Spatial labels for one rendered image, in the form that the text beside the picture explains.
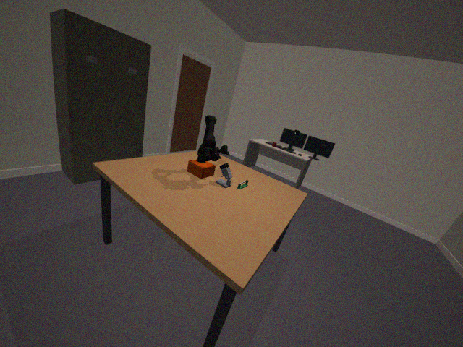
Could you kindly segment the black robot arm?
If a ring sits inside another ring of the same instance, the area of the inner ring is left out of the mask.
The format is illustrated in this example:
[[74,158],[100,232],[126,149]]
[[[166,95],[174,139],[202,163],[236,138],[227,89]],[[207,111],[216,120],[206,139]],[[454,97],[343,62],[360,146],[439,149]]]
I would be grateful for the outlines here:
[[197,157],[197,162],[199,163],[206,163],[206,161],[217,161],[219,160],[219,152],[214,151],[214,153],[211,153],[215,149],[216,146],[216,141],[215,137],[213,135],[214,132],[214,124],[216,123],[217,118],[213,116],[207,115],[205,117],[205,123],[206,123],[206,128],[205,128],[205,135],[203,138],[203,143],[200,145],[198,149],[198,157]]

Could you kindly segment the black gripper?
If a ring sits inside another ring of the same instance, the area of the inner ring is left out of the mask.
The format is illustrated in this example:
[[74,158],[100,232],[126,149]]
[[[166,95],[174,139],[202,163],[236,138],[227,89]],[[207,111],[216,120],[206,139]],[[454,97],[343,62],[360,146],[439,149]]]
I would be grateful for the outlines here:
[[221,149],[219,149],[219,147],[215,147],[215,149],[213,151],[211,151],[211,153],[214,153],[214,151],[217,151],[217,152],[221,152],[222,154],[227,154],[229,155],[229,152],[227,150],[228,146],[227,145],[224,145],[221,147]]

